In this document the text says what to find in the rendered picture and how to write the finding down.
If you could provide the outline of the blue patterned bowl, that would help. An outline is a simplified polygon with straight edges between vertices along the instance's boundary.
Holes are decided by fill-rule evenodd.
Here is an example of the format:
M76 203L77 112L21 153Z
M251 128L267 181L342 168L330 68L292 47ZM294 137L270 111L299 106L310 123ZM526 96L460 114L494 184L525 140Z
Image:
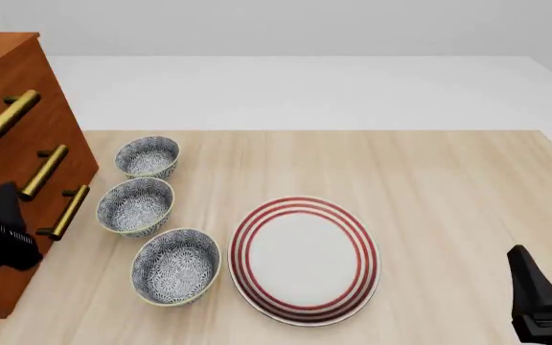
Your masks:
M197 229L171 229L147 241L131 264L130 280L143 301L158 307L192 304L221 268L219 245Z
M180 146L169 137L149 136L132 140L114 156L114 164L128 179L171 176L180 157Z
M123 238L152 235L169 219L175 194L173 186L156 177L138 177L106 192L96 207L103 229Z

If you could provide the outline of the wooden cabinet drawer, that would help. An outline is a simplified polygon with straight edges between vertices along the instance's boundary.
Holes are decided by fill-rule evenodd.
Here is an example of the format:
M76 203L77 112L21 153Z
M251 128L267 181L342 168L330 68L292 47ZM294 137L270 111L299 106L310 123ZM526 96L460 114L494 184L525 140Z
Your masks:
M25 136L40 128L51 77L37 34L0 33L0 114L8 108L5 97L19 97L28 90L41 95L40 102L0 139L0 154L32 142Z
M81 131L74 116L71 114L70 108L68 105L64 105L63 100L63 97L48 97L46 99L48 108L40 117L42 122L40 123L39 130L54 129L62 131L64 129L72 129Z
M43 159L36 155L39 150L51 150L60 144L69 148L67 156L36 198L29 202L19 198L26 231L36 240L43 260L56 241L38 236L35 231L54 225L69 200L61 192L75 190L80 185L89 186L99 166L81 131L41 129L25 137L32 142L9 149L4 155L0 154L0 184L12 181L16 191L27 183L41 165ZM0 318L12 314L39 264L27 271L0 267Z

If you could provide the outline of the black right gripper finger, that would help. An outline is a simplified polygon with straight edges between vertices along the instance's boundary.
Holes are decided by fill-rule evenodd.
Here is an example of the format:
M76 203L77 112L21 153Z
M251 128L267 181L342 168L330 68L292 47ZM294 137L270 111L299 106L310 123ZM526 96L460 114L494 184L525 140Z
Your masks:
M552 284L523 245L507 253L513 284L512 316L552 317Z

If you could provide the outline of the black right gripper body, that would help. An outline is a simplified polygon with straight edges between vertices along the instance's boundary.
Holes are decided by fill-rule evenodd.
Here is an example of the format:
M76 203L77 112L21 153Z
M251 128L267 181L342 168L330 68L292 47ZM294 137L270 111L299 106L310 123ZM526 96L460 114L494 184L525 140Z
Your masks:
M518 315L512 325L522 343L552 345L552 320L538 321L530 315Z

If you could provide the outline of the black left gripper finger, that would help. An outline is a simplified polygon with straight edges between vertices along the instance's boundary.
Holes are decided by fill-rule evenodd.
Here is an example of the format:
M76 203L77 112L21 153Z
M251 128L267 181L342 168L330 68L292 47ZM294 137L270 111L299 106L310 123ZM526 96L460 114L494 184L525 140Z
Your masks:
M0 222L14 232L26 232L16 186L12 181L0 184Z

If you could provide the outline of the white plate with red rings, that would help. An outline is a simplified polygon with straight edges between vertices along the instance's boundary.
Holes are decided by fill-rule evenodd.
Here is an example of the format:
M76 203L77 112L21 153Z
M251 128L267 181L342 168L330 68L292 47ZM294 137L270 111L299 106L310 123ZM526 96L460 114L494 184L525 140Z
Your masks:
M380 281L380 251L365 226L320 197L277 197L252 209L231 235L228 269L241 297L296 327L350 318Z

